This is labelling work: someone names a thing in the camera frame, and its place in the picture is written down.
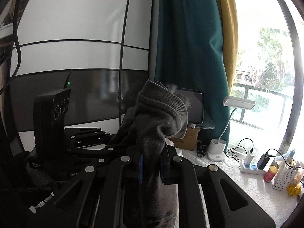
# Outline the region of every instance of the charging cable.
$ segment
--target charging cable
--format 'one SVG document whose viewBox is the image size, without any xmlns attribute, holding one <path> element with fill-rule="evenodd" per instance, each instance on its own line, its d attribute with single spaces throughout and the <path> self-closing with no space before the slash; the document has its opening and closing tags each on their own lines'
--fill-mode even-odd
<svg viewBox="0 0 304 228">
<path fill-rule="evenodd" d="M 237 162 L 240 162 L 240 159 L 238 158 L 238 156 L 237 156 L 236 153 L 234 152 L 235 149 L 237 149 L 237 148 L 243 148 L 243 149 L 245 150 L 246 155 L 248 155 L 246 149 L 245 149 L 243 146 L 240 146 L 240 144 L 241 144 L 241 142 L 242 142 L 243 140 L 250 140 L 250 141 L 252 142 L 252 148 L 250 149 L 250 153 L 252 153 L 252 152 L 253 152 L 253 146 L 254 146 L 252 139 L 250 139 L 250 138 L 244 138 L 244 139 L 242 139 L 242 140 L 240 141 L 240 143 L 238 144 L 237 147 L 230 148 L 230 149 L 228 149 L 228 150 L 226 151 L 226 153 L 225 153 L 226 157 L 228 157 L 228 158 L 233 158 L 233 159 L 235 159 Z"/>
<path fill-rule="evenodd" d="M 13 18 L 13 36 L 14 36 L 14 42 L 15 42 L 15 46 L 16 46 L 16 50 L 17 50 L 17 55 L 18 55 L 18 63 L 17 63 L 16 69 L 15 69 L 13 75 L 8 79 L 8 81 L 5 83 L 4 87 L 2 87 L 2 89 L 0 90 L 0 95 L 5 91 L 5 89 L 12 82 L 12 80 L 16 76 L 16 74 L 19 70 L 20 64 L 21 64 L 21 50 L 20 50 L 20 45 L 19 45 L 19 40 L 18 40 L 18 35 L 17 35 L 18 13 L 19 13 L 20 2 L 21 2 L 21 0 L 16 0 L 15 9 L 14 9 L 14 18 Z"/>
<path fill-rule="evenodd" d="M 282 158 L 283 158 L 283 160 L 285 161 L 285 164 L 287 165 L 287 166 L 289 166 L 289 167 L 291 167 L 291 168 L 301 168 L 301 169 L 304 169 L 303 167 L 296 167 L 296 166 L 291 166 L 291 165 L 289 165 L 288 163 L 287 163 L 287 161 L 286 161 L 286 159 L 284 158 L 284 156 L 278 151 L 278 150 L 276 150 L 276 149 L 273 149 L 273 148 L 270 148 L 270 149 L 268 149 L 268 151 L 269 150 L 275 150 L 276 152 L 278 152 L 281 156 L 282 156 Z M 265 153 L 265 156 L 269 156 L 269 157 L 275 157 L 275 156 L 273 156 L 273 155 L 270 155 L 270 154 L 268 154 L 268 151 Z"/>
</svg>

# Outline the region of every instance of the window glass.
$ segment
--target window glass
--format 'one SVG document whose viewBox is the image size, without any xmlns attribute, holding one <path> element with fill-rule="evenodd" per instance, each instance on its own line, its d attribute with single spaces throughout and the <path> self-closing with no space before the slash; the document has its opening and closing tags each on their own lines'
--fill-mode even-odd
<svg viewBox="0 0 304 228">
<path fill-rule="evenodd" d="M 253 100 L 237 109 L 230 123 L 229 147 L 243 138 L 256 154 L 278 149 L 288 124 L 294 91 L 294 58 L 288 27 L 277 0 L 235 0 L 239 45 L 232 96 Z M 251 141 L 243 141 L 248 150 Z"/>
<path fill-rule="evenodd" d="M 304 45 L 304 21 L 300 15 L 300 13 L 298 12 L 297 8 L 295 7 L 295 5 L 292 3 L 291 0 L 285 0 L 288 9 L 292 15 L 292 18 L 294 20 L 295 23 L 295 27 L 297 29 L 298 32 L 298 36 L 299 36 L 299 40 L 300 40 L 300 45 L 301 48 L 303 49 L 303 45 Z M 303 57 L 303 51 L 302 51 L 302 63 L 304 62 L 304 57 Z M 304 146 L 303 146 L 303 130 L 304 130 L 304 108 L 303 108 L 303 104 L 304 104 L 304 100 L 302 101 L 302 108 L 301 108 L 301 113 L 299 116 L 299 120 L 297 123 L 297 128 L 295 130 L 294 133 L 294 137 L 292 139 L 292 142 L 290 144 L 289 149 L 295 149 L 295 155 L 294 155 L 294 159 L 295 160 L 301 160 L 304 161 Z"/>
</svg>

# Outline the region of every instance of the metal bolt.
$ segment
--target metal bolt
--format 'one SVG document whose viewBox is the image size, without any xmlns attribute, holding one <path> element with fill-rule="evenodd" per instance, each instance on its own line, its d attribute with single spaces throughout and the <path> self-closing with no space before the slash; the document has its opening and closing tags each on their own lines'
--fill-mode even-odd
<svg viewBox="0 0 304 228">
<path fill-rule="evenodd" d="M 173 160 L 176 161 L 176 162 L 181 162 L 183 160 L 183 157 L 181 157 L 181 156 L 174 156 Z"/>
<path fill-rule="evenodd" d="M 217 171 L 218 169 L 219 169 L 218 166 L 215 164 L 209 165 L 209 170 L 211 170 L 211 171 Z"/>
<path fill-rule="evenodd" d="M 125 156 L 122 156 L 122 157 L 120 158 L 120 160 L 123 161 L 123 162 L 128 162 L 128 161 L 130 160 L 130 157 L 127 156 L 127 155 L 125 155 Z"/>
<path fill-rule="evenodd" d="M 91 165 L 87 166 L 85 169 L 86 172 L 93 172 L 95 170 L 94 166 Z"/>
</svg>

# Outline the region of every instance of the power adapter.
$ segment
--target power adapter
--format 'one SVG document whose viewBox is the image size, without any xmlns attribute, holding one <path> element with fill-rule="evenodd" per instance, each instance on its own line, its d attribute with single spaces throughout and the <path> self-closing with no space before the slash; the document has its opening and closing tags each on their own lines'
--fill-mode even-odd
<svg viewBox="0 0 304 228">
<path fill-rule="evenodd" d="M 251 161 L 253 160 L 254 154 L 252 153 L 253 148 L 250 150 L 250 153 L 247 154 L 245 158 L 245 164 L 250 165 Z"/>
<path fill-rule="evenodd" d="M 264 169 L 264 167 L 268 163 L 269 159 L 270 159 L 270 156 L 268 154 L 262 154 L 261 158 L 259 159 L 259 161 L 257 163 L 257 168 L 260 170 Z"/>
</svg>

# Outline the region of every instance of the camera lens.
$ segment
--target camera lens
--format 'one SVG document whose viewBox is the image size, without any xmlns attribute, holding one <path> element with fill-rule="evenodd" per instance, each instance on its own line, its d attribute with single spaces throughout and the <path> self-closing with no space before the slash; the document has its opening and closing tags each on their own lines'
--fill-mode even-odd
<svg viewBox="0 0 304 228">
<path fill-rule="evenodd" d="M 61 102 L 61 106 L 60 106 L 60 114 L 62 115 L 65 111 L 65 100 L 63 100 Z"/>
<path fill-rule="evenodd" d="M 55 120 L 58 118 L 59 114 L 60 114 L 60 108 L 59 108 L 59 105 L 57 105 L 56 109 L 55 109 L 55 112 L 54 112 Z"/>
</svg>

